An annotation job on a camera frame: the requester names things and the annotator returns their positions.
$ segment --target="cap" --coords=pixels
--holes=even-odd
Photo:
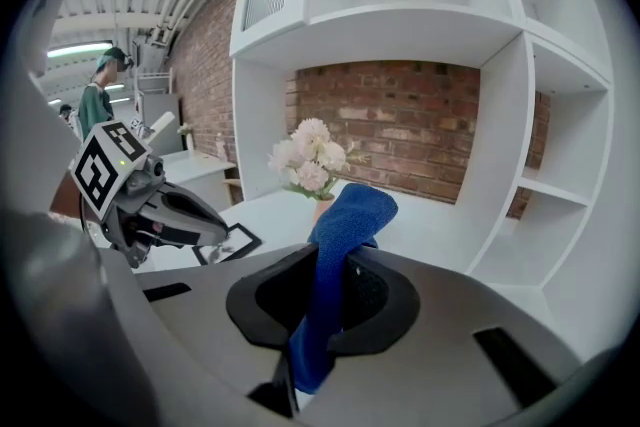
[[[125,54],[120,48],[111,47],[100,56],[96,69],[99,69],[111,59],[115,59],[118,61],[118,71],[124,71],[133,65],[133,61],[131,60],[131,58],[128,57],[127,54]]]

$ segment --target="green shirt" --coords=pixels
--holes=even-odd
[[[78,107],[78,119],[82,127],[83,140],[87,138],[93,125],[113,119],[109,93],[103,91],[95,82],[84,88]]]

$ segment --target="blue towel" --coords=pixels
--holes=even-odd
[[[398,211],[382,191],[348,184],[316,223],[309,242],[318,244],[318,261],[307,314],[289,340],[295,387],[316,392],[329,374],[327,342],[342,330],[342,267],[361,244],[378,247],[373,236]]]

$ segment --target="robotic arm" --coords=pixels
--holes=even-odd
[[[105,238],[137,268],[151,246],[215,246],[228,226],[192,192],[166,181],[162,159],[120,121],[94,126],[71,175]]]

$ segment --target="person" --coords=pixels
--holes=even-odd
[[[60,119],[64,120],[73,133],[76,134],[76,137],[82,140],[80,125],[78,123],[78,113],[74,111],[68,103],[63,103],[60,106]]]
[[[98,59],[93,82],[84,89],[78,108],[83,140],[95,124],[113,119],[113,109],[105,87],[116,82],[118,72],[127,68],[126,62],[127,56],[118,47],[110,48]]]

